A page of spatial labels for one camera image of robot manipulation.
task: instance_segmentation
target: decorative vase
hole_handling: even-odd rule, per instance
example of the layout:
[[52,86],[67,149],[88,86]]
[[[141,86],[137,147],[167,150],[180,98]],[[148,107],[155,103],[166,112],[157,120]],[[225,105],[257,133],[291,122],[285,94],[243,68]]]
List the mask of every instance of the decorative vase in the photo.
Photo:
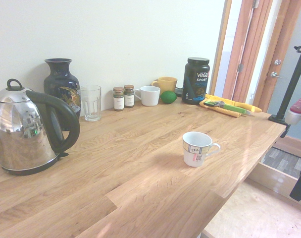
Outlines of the decorative vase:
[[[46,59],[50,67],[50,75],[44,80],[44,91],[65,101],[80,116],[81,100],[78,79],[69,71],[71,59]],[[57,114],[62,130],[70,130],[62,115]]]

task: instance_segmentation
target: floor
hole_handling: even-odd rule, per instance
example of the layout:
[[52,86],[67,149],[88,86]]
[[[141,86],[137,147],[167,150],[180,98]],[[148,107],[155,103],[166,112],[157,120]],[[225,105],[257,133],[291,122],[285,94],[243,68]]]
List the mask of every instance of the floor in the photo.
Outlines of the floor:
[[281,172],[299,178],[301,171],[301,158],[272,147],[262,162]]
[[301,238],[301,205],[247,178],[205,231],[215,238]]

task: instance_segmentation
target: kettle lid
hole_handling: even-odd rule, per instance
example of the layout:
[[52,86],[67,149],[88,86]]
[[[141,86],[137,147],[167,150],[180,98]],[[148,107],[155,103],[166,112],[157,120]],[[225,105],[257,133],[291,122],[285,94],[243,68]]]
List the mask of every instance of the kettle lid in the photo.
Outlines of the kettle lid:
[[[12,86],[11,82],[17,82],[19,86]],[[29,88],[22,87],[22,84],[17,79],[9,79],[7,81],[7,88],[0,91],[1,103],[21,103],[30,101],[26,95],[26,90]]]

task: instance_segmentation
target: drinking glass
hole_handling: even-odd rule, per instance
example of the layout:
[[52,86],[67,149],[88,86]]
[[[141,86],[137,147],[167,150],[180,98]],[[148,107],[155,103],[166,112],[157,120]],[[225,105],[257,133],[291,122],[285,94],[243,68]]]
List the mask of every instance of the drinking glass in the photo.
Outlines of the drinking glass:
[[97,121],[101,118],[101,87],[85,85],[80,87],[82,108],[87,121]]

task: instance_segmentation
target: green lime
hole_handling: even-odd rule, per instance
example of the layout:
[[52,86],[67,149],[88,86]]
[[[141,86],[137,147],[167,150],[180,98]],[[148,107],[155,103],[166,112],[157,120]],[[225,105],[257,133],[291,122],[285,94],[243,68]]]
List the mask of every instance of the green lime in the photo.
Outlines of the green lime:
[[165,91],[161,94],[160,98],[164,103],[171,104],[176,101],[177,95],[172,91]]

